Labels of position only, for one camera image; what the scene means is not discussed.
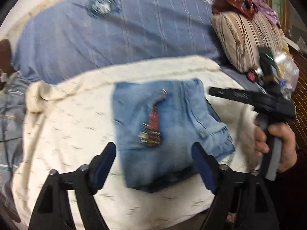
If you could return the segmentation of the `right hand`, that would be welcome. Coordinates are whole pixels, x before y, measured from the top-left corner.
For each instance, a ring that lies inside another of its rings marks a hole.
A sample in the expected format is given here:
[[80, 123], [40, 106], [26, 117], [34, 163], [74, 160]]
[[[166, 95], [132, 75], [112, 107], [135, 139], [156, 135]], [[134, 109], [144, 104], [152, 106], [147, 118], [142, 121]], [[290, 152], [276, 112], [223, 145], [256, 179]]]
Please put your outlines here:
[[[261, 130], [258, 121], [255, 121], [256, 128], [254, 131], [254, 141], [255, 141], [255, 154], [261, 156], [262, 154], [267, 154], [270, 150], [266, 144], [266, 134]], [[292, 168], [297, 162], [297, 152], [295, 150], [296, 141], [295, 133], [289, 127], [287, 123], [278, 123], [268, 126], [268, 132], [282, 139], [283, 148], [281, 153], [281, 160], [277, 168], [278, 172], [285, 172]]]

